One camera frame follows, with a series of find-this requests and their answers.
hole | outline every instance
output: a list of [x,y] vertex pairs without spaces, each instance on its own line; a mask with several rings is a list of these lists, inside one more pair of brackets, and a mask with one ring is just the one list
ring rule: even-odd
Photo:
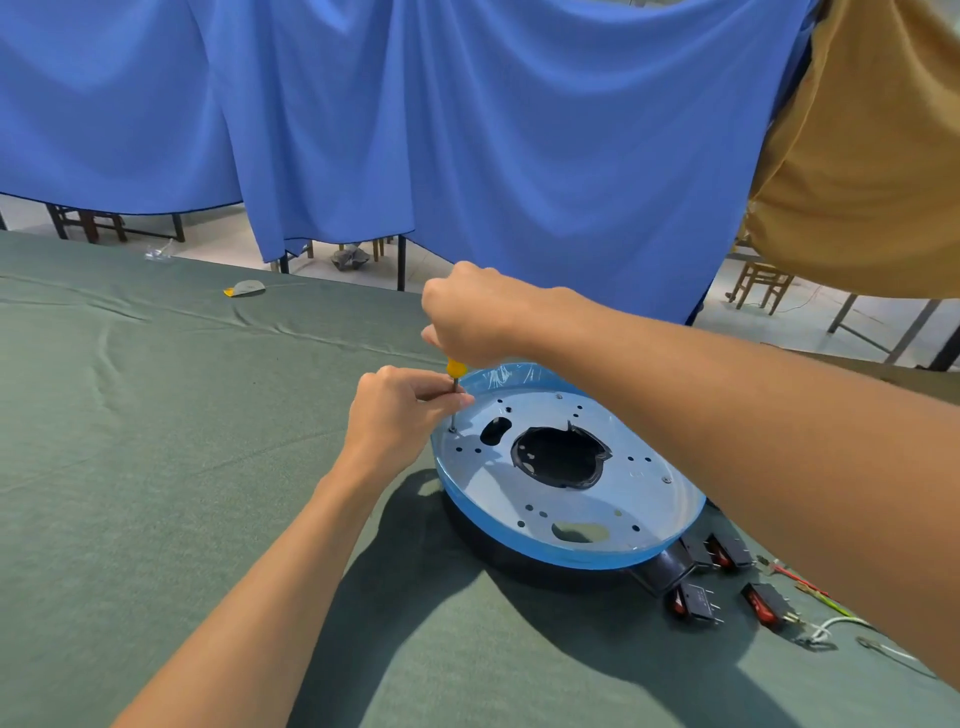
[[499,445],[503,433],[513,426],[514,424],[506,417],[494,417],[480,433],[480,442],[491,447]]
[[568,544],[599,544],[610,538],[610,531],[603,523],[564,523],[550,525],[553,535]]
[[[600,479],[610,449],[586,430],[567,423],[566,429],[530,427],[510,451],[514,465],[544,485],[585,490]],[[527,462],[537,460],[537,469]]]

screwdriver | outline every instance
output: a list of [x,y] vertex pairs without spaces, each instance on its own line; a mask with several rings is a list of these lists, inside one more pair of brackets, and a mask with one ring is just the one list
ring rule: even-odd
[[[461,364],[453,359],[446,360],[446,373],[453,378],[453,391],[457,391],[457,385],[460,383],[460,377],[467,373],[467,365]],[[450,432],[457,431],[457,413],[450,415]]]

hand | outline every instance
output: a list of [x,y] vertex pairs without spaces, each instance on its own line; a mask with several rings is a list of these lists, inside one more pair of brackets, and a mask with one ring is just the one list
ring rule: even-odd
[[365,374],[334,470],[385,488],[413,464],[437,425],[471,404],[473,396],[463,387],[454,393],[453,380],[439,372],[383,367]]
[[495,366],[523,354],[524,325],[542,317],[560,290],[457,263],[447,278],[423,286],[423,310],[433,322],[423,340],[470,367]]

small paper piece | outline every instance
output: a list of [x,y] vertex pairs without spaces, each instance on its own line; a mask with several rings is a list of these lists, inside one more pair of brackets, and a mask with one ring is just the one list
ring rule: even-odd
[[265,291],[266,289],[267,286],[265,286],[259,280],[241,280],[232,288],[224,289],[224,295],[235,299],[237,296],[248,296],[250,293]]

forearm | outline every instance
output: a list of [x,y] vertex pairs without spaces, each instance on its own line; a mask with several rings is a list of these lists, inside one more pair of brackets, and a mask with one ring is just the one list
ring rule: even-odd
[[956,654],[945,654],[957,631],[939,605],[960,599],[941,561],[960,511],[960,408],[553,295],[556,313],[524,332],[522,353],[598,399],[778,556],[957,684]]
[[114,728],[283,726],[375,494],[332,473]]

